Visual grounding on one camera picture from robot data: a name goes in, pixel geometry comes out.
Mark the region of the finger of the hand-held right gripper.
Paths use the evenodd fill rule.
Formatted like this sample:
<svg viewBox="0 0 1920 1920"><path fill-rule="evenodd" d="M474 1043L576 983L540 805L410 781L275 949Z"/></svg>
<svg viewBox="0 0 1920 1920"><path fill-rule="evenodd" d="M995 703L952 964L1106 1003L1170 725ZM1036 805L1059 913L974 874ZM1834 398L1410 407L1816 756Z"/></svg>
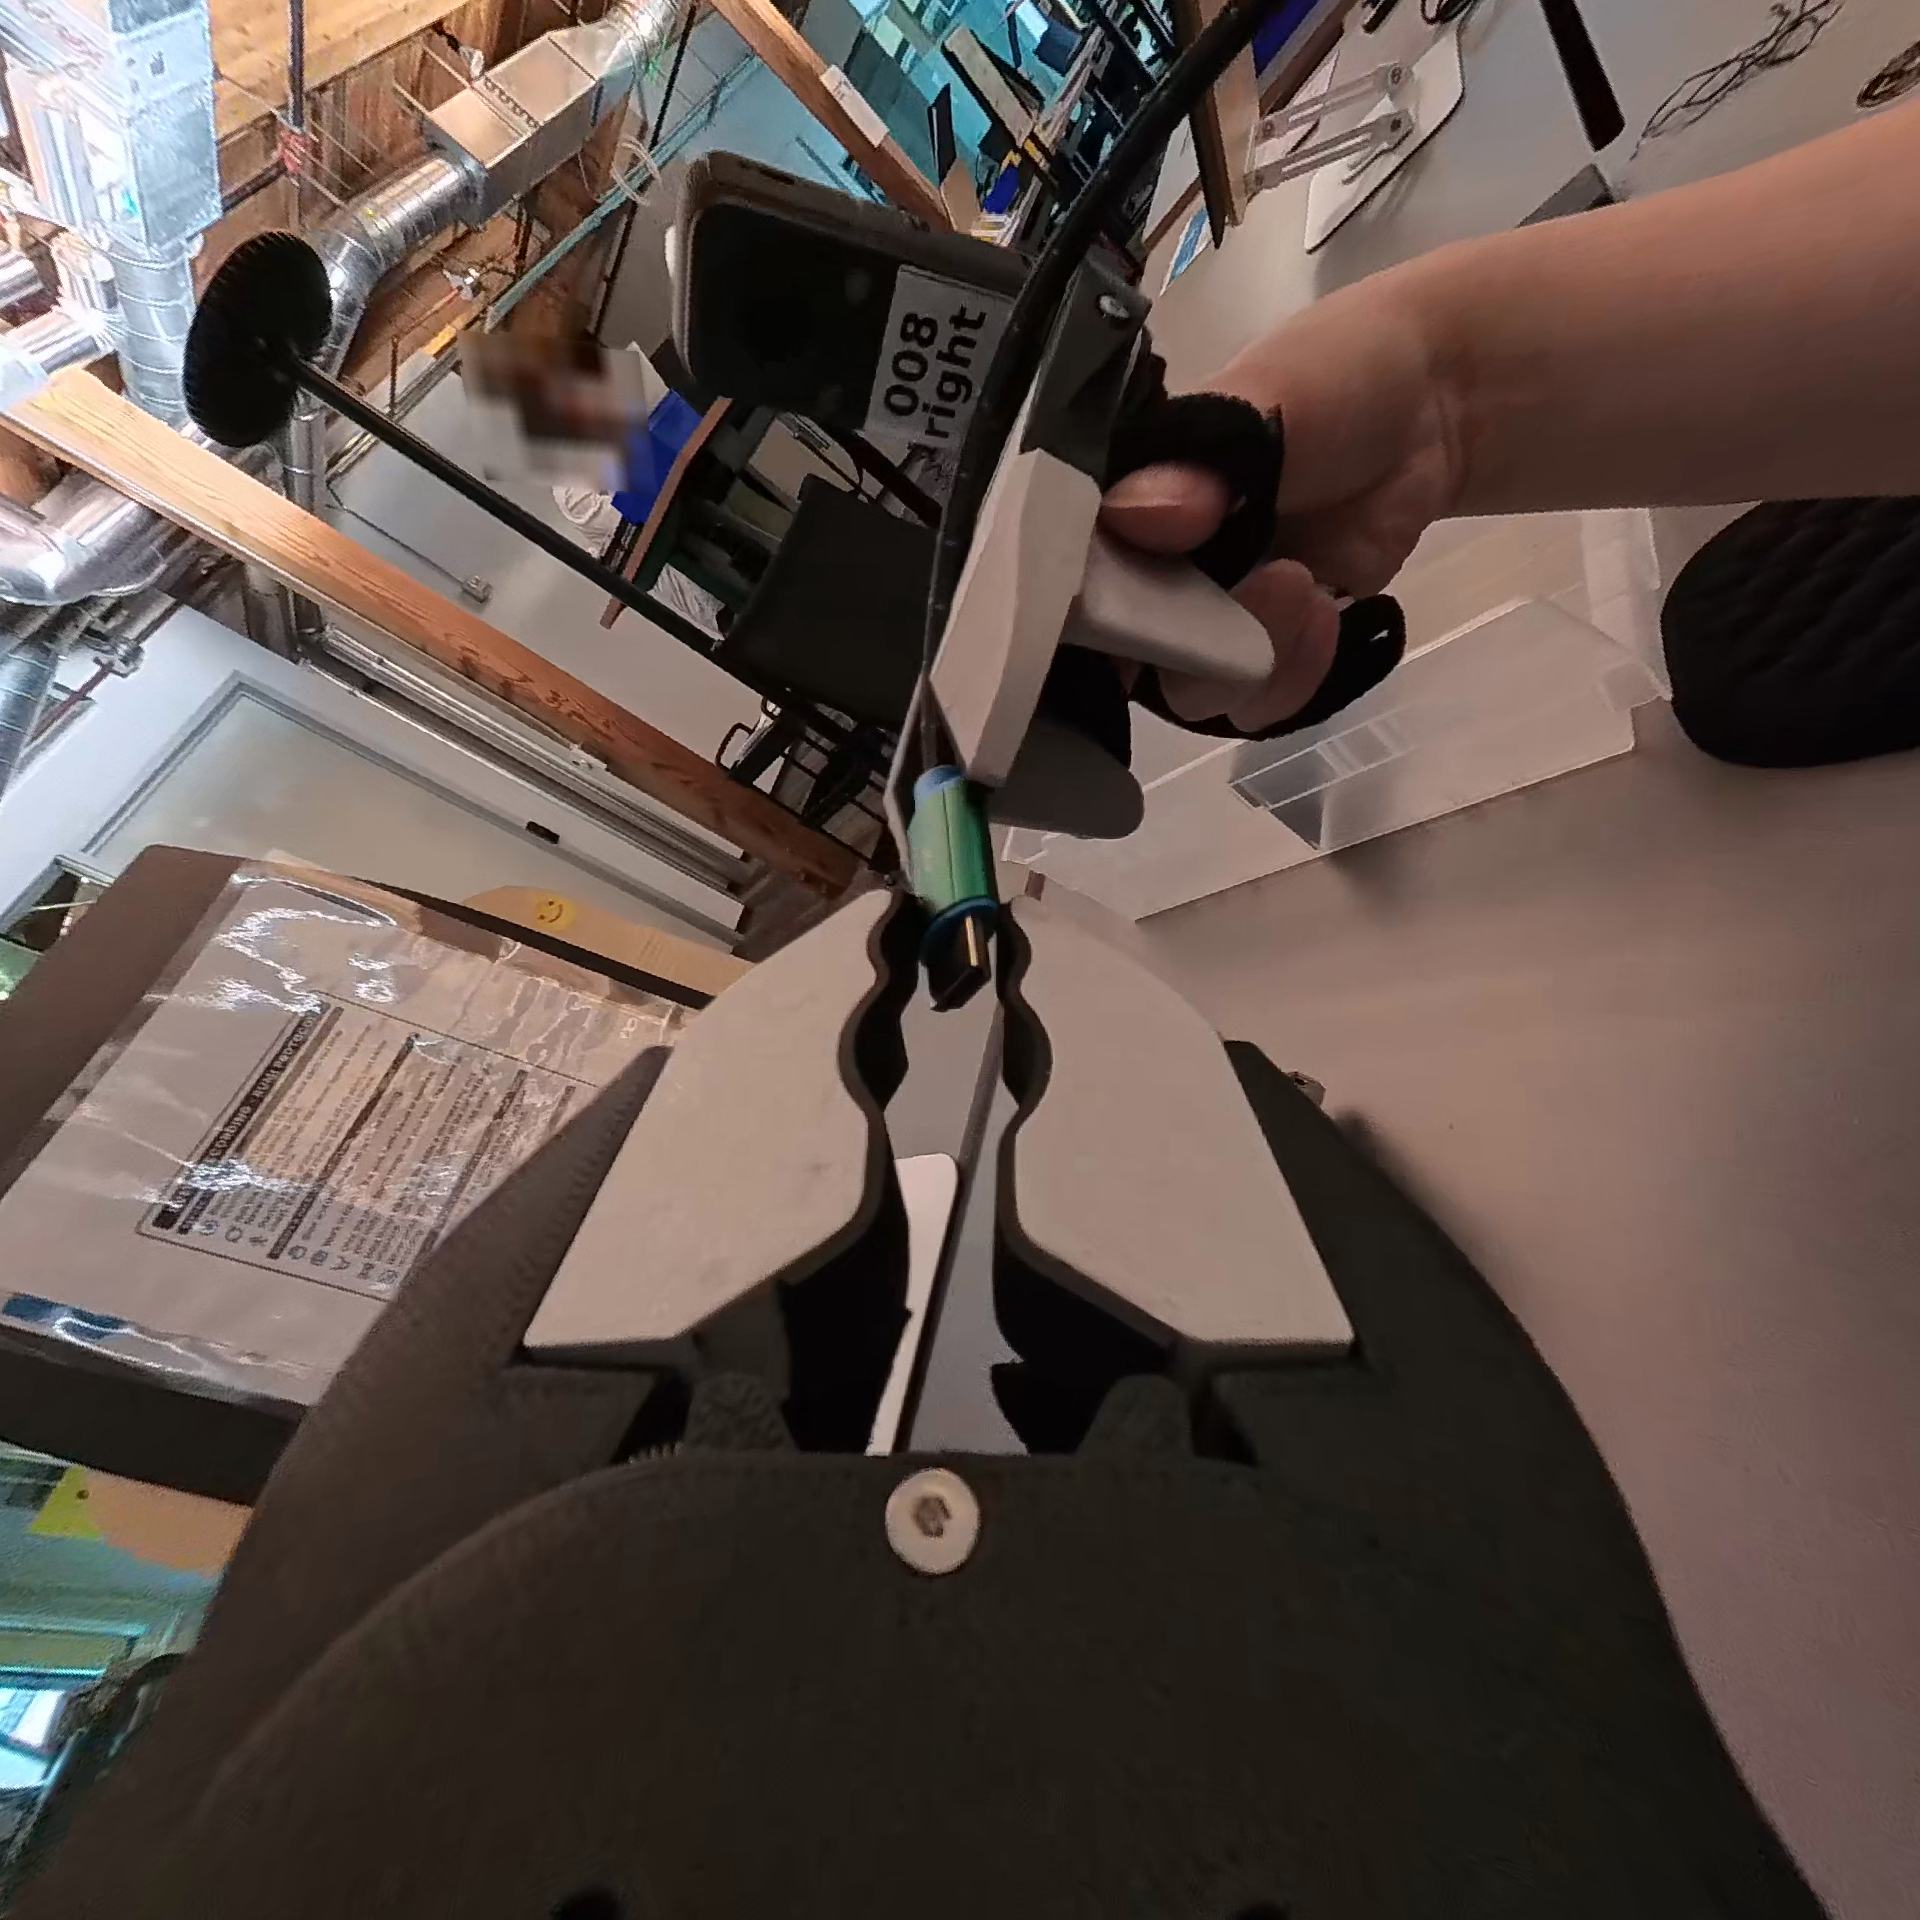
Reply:
<svg viewBox="0 0 1920 1920"><path fill-rule="evenodd" d="M952 598L930 700L960 773L989 791L1093 791L1106 660L1065 644L1097 483L1045 451L1001 459Z"/></svg>
<svg viewBox="0 0 1920 1920"><path fill-rule="evenodd" d="M909 827L916 813L916 781L947 763L947 731L930 690L930 668L916 676L902 725L896 739L896 754L885 778L885 822L893 839L898 885L920 885Z"/></svg>

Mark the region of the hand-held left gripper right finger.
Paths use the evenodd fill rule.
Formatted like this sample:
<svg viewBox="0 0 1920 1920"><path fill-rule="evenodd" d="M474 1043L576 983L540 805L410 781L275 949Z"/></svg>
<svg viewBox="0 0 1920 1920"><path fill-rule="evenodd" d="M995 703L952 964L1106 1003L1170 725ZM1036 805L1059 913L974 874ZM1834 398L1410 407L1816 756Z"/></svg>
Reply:
<svg viewBox="0 0 1920 1920"><path fill-rule="evenodd" d="M1110 1389L1354 1356L1354 1321L1212 1022L1049 905L1004 924L992 1393L1024 1449L1076 1449Z"/></svg>

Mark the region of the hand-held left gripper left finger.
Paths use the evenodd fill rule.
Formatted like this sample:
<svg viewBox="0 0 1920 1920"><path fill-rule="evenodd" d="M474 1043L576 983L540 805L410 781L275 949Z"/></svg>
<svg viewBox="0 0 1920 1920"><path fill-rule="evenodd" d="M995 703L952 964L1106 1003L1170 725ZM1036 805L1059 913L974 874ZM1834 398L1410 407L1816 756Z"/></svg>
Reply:
<svg viewBox="0 0 1920 1920"><path fill-rule="evenodd" d="M672 1046L524 1332L529 1361L753 1375L801 1443L867 1443L906 1331L886 1130L908 903L873 890Z"/></svg>

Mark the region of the grey hdmi switch box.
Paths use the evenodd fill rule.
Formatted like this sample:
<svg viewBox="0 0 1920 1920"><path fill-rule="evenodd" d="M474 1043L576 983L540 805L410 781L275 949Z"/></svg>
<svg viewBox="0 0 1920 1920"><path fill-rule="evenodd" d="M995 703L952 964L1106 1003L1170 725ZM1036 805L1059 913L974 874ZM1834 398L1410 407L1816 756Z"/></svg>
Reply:
<svg viewBox="0 0 1920 1920"><path fill-rule="evenodd" d="M998 1143L1014 1116L1001 1078L1001 1003L992 989L939 1012L914 998L902 1014L908 1070L886 1109L900 1161L947 1159L956 1173L928 1300L914 1326L886 1451L1020 1457L995 1371L1014 1357L995 1306Z"/></svg>

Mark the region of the clear plastic organizer box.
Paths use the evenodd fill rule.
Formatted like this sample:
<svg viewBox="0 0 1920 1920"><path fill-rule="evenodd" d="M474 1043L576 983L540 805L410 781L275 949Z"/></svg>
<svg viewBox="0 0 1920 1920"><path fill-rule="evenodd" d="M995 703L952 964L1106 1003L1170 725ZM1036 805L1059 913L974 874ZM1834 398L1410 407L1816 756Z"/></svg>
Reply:
<svg viewBox="0 0 1920 1920"><path fill-rule="evenodd" d="M1442 522L1390 591L1408 651L1350 708L1266 743L1137 710L1144 822L1011 827L1001 861L1146 922L1626 754L1634 710L1668 694L1649 509Z"/></svg>

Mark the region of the person's right forearm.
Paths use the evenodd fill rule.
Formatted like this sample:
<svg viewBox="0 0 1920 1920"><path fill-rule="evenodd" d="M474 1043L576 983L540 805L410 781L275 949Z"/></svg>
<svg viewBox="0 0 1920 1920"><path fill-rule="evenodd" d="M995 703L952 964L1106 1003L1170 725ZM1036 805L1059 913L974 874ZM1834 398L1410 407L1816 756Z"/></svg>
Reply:
<svg viewBox="0 0 1920 1920"><path fill-rule="evenodd" d="M1448 515L1917 491L1917 107L1418 265Z"/></svg>

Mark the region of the black elbow rest pad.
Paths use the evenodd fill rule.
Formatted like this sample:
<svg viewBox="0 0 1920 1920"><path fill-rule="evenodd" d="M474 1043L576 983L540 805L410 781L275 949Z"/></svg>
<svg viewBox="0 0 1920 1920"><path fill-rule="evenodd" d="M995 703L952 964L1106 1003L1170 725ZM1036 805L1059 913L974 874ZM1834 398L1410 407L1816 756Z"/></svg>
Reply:
<svg viewBox="0 0 1920 1920"><path fill-rule="evenodd" d="M1917 499L1778 501L1665 595L1672 714L1698 751L1805 770L1917 747Z"/></svg>

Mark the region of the person's right hand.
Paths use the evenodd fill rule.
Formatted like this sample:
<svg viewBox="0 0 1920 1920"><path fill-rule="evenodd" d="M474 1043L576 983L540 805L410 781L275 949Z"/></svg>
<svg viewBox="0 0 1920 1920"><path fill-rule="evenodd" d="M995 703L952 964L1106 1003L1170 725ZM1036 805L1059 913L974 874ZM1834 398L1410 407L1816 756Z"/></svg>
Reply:
<svg viewBox="0 0 1920 1920"><path fill-rule="evenodd" d="M1273 662L1258 686L1139 668L1134 697L1214 735L1294 730L1341 673L1341 630L1462 499L1478 243L1442 246L1309 305L1201 385L1280 428L1275 516L1232 598Z"/></svg>

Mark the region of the blue storage bin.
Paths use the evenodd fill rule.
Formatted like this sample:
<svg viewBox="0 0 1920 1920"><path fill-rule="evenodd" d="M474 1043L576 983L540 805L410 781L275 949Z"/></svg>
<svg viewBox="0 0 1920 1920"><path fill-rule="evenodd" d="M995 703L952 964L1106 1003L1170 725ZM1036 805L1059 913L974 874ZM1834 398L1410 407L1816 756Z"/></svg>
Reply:
<svg viewBox="0 0 1920 1920"><path fill-rule="evenodd" d="M628 433L621 451L619 485L611 493L614 511L634 524L649 522L682 452L700 437L705 411L680 391L651 407L643 426Z"/></svg>

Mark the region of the black metal workbench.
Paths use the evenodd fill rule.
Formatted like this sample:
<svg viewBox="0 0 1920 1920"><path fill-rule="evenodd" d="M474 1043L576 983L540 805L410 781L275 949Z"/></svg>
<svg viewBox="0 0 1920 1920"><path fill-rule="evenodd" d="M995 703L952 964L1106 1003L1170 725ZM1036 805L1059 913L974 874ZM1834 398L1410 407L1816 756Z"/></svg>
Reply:
<svg viewBox="0 0 1920 1920"><path fill-rule="evenodd" d="M808 489L848 495L932 527L942 505L900 461L854 429L716 399L656 483L621 511L608 565L630 585L602 626L636 614L697 657L716 657L801 519Z"/></svg>

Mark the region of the printed instruction sheet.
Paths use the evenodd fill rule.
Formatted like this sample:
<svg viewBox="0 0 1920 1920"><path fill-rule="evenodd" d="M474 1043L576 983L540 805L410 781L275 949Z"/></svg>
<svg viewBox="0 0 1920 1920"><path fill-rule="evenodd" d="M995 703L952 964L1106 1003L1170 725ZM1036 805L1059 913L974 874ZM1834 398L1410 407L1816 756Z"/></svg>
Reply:
<svg viewBox="0 0 1920 1920"><path fill-rule="evenodd" d="M389 1300L590 1092L494 1045L317 997L136 1233Z"/></svg>

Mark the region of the wooden ceiling beam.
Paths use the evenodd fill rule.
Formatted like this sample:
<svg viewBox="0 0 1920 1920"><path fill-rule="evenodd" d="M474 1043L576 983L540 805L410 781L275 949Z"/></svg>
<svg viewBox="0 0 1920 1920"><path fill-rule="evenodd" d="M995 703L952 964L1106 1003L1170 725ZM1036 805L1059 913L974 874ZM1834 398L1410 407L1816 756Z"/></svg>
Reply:
<svg viewBox="0 0 1920 1920"><path fill-rule="evenodd" d="M145 414L91 373L54 375L34 395L6 405L5 420L193 537L262 567L301 598L496 694L588 750L614 779L816 895L840 895L865 871L854 850L808 827L760 789L730 779L676 739L368 553L220 452Z"/></svg>

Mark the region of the black pole with round disc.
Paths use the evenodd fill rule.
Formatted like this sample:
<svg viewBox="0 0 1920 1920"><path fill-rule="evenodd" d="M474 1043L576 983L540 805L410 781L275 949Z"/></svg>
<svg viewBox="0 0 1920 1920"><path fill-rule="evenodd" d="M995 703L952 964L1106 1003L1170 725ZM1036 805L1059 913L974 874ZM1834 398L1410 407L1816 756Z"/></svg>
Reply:
<svg viewBox="0 0 1920 1920"><path fill-rule="evenodd" d="M714 653L716 637L696 622L325 373L320 350L329 325L329 276L306 241L291 230L266 230L238 244L212 275L186 335L184 403L193 426L224 447L249 447L282 433L296 419L300 398L320 399L376 444L588 581L617 613L630 610L688 649Z"/></svg>

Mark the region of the black wood-edged divider panel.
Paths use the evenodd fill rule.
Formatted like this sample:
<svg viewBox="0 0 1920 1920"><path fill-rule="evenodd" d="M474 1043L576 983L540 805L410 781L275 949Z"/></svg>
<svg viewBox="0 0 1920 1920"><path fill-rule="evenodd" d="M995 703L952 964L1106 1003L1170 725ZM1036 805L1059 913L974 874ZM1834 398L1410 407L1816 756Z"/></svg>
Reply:
<svg viewBox="0 0 1920 1920"><path fill-rule="evenodd" d="M193 849L138 855L5 1003L5 1185L25 1169L41 1125L94 1055L139 1025L146 997L198 939L240 867L238 855ZM411 886L312 869L282 874L370 892L395 905L404 925L456 950L499 958L517 946L533 970L569 964L613 983L617 994L651 994L690 1010L706 1009L750 970L724 950L625 922L614 924L617 949L603 953ZM157 1371L109 1351L104 1335L64 1338L62 1306L45 1302L29 1279L29 1259L5 1255L5 1443L189 1498L258 1500L305 1418L298 1404Z"/></svg>

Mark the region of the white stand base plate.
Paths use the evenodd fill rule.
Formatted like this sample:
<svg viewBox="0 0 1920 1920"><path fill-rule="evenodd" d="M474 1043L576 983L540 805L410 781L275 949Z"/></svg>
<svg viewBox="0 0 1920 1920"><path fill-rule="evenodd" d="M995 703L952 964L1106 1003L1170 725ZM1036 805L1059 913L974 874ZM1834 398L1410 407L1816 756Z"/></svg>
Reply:
<svg viewBox="0 0 1920 1920"><path fill-rule="evenodd" d="M1308 182L1306 251L1316 251L1385 190L1460 107L1466 70L1459 22L1437 30L1412 60L1365 57L1347 77L1331 54L1302 90L1256 124L1243 187L1249 197Z"/></svg>

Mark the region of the metal ventilation duct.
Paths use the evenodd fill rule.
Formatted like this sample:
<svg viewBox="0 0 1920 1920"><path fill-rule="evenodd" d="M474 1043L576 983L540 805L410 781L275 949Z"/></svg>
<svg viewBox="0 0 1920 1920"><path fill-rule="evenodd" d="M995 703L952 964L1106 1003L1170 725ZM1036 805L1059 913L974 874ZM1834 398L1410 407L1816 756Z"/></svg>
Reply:
<svg viewBox="0 0 1920 1920"><path fill-rule="evenodd" d="M426 150L332 210L314 243L326 275L326 373L384 282L457 229L524 202L637 102L674 4L603 4L531 39L426 111ZM163 428L187 422L184 356L201 243L224 217L210 4L5 4L5 222L51 229L53 302L5 327L5 407L59 373L112 358ZM5 657L18 613L157 587L187 534L98 478L41 502L5 499Z"/></svg>

